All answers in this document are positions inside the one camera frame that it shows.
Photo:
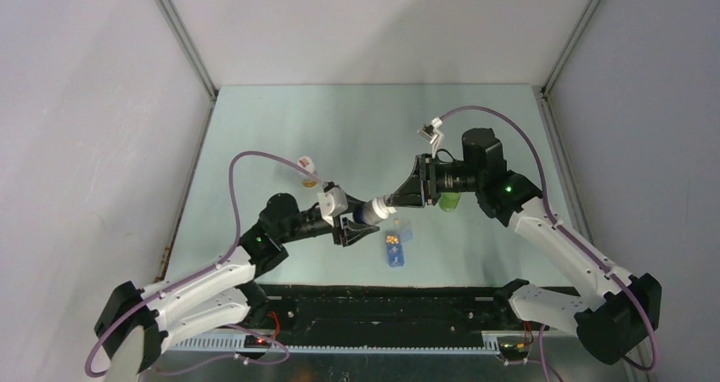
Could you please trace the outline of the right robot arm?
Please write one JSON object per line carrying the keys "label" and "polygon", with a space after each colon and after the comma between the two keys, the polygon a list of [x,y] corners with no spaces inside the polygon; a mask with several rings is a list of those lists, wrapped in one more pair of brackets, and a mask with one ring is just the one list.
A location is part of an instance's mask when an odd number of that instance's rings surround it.
{"label": "right robot arm", "polygon": [[408,179],[385,202],[392,207],[436,205],[444,194],[472,193],[491,219],[537,247],[570,282],[576,295],[545,291],[516,279],[496,294],[493,316],[504,329],[525,321],[576,336],[595,359],[615,364],[657,330],[660,283],[636,276],[613,262],[553,213],[548,198],[530,179],[507,167],[503,145],[490,128],[461,137],[462,157],[443,162],[442,133],[419,129],[431,153],[415,158]]}

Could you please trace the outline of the left control board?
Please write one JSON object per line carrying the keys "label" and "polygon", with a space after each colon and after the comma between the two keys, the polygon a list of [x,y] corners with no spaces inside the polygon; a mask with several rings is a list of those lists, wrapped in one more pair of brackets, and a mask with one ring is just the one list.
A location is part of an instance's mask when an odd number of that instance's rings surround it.
{"label": "left control board", "polygon": [[256,336],[247,334],[244,339],[245,349],[270,349],[273,348],[273,341],[266,335]]}

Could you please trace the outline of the right aluminium frame post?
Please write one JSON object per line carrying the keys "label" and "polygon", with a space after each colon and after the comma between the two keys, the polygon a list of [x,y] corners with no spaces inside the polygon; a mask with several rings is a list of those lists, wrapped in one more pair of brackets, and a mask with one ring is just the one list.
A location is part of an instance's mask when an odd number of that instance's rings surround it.
{"label": "right aluminium frame post", "polygon": [[591,25],[594,17],[598,13],[601,5],[605,0],[588,0],[583,7],[580,16],[575,25],[571,28],[571,33],[566,39],[560,54],[554,61],[554,64],[541,86],[540,93],[543,98],[549,100],[550,94],[557,85],[567,64],[570,62],[572,55],[577,50],[581,40],[583,39],[588,27]]}

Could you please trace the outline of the aluminium frame post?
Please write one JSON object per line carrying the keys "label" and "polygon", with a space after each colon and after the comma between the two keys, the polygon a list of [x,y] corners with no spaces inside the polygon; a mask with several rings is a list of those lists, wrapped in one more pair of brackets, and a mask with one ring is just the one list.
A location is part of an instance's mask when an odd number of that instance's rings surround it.
{"label": "aluminium frame post", "polygon": [[572,55],[577,50],[581,40],[583,39],[588,27],[591,25],[594,17],[598,13],[601,5],[605,0],[588,0],[583,7],[580,16],[575,25],[571,28],[571,33],[566,39],[560,54],[554,61],[554,64],[541,86],[540,93],[543,98],[549,100],[550,94],[557,85],[567,64],[570,62]]}
{"label": "aluminium frame post", "polygon": [[176,4],[173,0],[155,0],[155,3],[203,90],[210,101],[216,101],[219,90],[211,78],[205,61],[201,58],[200,51],[194,44]]}

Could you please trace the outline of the left aluminium frame post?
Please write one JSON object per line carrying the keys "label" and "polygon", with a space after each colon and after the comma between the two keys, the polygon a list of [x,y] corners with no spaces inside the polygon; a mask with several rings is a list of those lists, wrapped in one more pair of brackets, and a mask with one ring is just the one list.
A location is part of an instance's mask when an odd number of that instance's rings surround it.
{"label": "left aluminium frame post", "polygon": [[201,58],[200,51],[194,44],[176,4],[173,0],[155,0],[155,3],[203,90],[210,101],[216,101],[219,90],[211,78],[205,61]]}

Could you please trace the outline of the white bottle orange label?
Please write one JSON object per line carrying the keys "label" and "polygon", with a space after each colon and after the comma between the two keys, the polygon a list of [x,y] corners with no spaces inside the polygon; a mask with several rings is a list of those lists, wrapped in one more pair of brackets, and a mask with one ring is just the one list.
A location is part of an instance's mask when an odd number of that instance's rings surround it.
{"label": "white bottle orange label", "polygon": [[313,188],[318,185],[318,181],[314,179],[317,175],[317,167],[309,156],[302,156],[298,159],[297,164],[302,168],[301,184],[306,188]]}

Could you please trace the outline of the green pill bottle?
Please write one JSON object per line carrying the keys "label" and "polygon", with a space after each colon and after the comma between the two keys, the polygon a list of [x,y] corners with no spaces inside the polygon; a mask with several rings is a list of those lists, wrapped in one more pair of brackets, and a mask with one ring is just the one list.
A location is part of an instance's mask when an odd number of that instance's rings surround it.
{"label": "green pill bottle", "polygon": [[438,207],[445,212],[455,211],[461,196],[461,193],[442,193],[438,200]]}

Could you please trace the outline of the blue pill organizer box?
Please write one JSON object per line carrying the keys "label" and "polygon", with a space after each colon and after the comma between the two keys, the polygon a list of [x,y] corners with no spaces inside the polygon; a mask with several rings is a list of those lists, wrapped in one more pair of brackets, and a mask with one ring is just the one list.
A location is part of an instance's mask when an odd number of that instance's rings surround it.
{"label": "blue pill organizer box", "polygon": [[395,225],[394,220],[392,221],[391,227],[385,230],[385,234],[383,235],[387,264],[392,268],[404,266],[403,247],[413,239],[411,223],[407,220],[399,219],[400,225]]}

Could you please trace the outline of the right control board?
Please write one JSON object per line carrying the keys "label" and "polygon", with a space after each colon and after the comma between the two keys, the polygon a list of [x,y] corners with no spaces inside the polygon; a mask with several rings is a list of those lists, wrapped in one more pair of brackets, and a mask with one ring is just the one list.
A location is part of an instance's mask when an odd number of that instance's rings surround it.
{"label": "right control board", "polygon": [[509,351],[509,352],[526,352],[532,345],[527,343],[510,343],[510,342],[503,342],[499,344],[499,350],[501,352]]}

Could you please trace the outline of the white pill bottle blue label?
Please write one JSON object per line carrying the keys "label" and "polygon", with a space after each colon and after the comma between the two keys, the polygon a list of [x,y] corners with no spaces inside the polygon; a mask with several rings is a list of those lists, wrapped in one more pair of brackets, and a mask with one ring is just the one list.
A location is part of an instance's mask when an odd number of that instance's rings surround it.
{"label": "white pill bottle blue label", "polygon": [[397,209],[387,203],[385,196],[381,196],[363,203],[353,212],[352,217],[356,223],[376,226],[395,213]]}

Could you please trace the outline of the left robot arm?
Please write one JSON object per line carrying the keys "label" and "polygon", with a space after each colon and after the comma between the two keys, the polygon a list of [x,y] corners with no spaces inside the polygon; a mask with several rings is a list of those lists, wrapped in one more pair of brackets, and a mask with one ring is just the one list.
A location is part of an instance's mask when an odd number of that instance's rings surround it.
{"label": "left robot arm", "polygon": [[232,245],[214,262],[180,279],[143,287],[127,281],[111,293],[94,332],[98,338],[85,363],[91,377],[99,351],[108,358],[126,345],[132,332],[142,337],[135,374],[150,368],[175,345],[213,329],[262,326],[268,317],[268,299],[256,283],[289,256],[286,244],[329,235],[337,245],[349,246],[378,231],[378,225],[396,213],[387,197],[361,201],[330,185],[318,202],[300,210],[294,196],[275,194],[257,222],[237,233]]}

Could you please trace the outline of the control board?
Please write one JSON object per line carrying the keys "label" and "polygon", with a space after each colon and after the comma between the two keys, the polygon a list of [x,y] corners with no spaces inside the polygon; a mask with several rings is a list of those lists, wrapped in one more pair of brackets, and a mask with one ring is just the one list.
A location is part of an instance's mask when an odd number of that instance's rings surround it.
{"label": "control board", "polygon": [[256,336],[247,334],[244,339],[245,349],[270,349],[273,348],[273,341],[266,335]]}
{"label": "control board", "polygon": [[499,350],[501,352],[509,351],[509,352],[526,352],[532,345],[527,343],[510,343],[510,342],[503,342],[499,344]]}

